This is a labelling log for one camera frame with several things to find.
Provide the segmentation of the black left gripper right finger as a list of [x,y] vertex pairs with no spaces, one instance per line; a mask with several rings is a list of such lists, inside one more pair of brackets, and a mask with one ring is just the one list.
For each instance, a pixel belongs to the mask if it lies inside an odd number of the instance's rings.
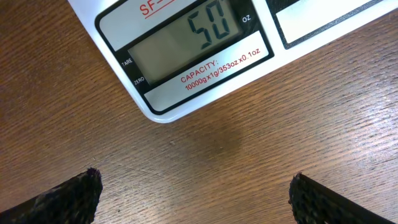
[[289,204],[300,224],[393,224],[301,173],[290,183]]

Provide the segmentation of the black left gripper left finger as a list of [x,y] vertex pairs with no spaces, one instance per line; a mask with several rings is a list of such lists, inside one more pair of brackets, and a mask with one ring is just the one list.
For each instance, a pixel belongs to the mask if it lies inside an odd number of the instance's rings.
[[102,189],[100,171],[89,168],[62,184],[1,212],[1,223],[92,223]]

